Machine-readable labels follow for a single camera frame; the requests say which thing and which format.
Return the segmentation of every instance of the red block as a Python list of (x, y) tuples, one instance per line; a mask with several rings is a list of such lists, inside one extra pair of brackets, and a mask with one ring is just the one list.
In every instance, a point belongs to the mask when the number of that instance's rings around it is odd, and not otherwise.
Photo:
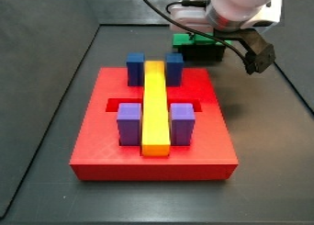
[(184, 69), (180, 87), (168, 87), (168, 104), (191, 103), (191, 145), (171, 147), (168, 157), (142, 157), (140, 147), (118, 146), (120, 102), (141, 103), (141, 87), (126, 86), (125, 68), (102, 68), (85, 111), (69, 165), (80, 180), (223, 180), (237, 165), (208, 73)]

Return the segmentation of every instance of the yellow bar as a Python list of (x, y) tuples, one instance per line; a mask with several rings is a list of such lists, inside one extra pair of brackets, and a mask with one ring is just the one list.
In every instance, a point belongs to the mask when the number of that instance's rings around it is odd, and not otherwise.
[(141, 155), (169, 155), (171, 136), (166, 109), (164, 62), (144, 63)]

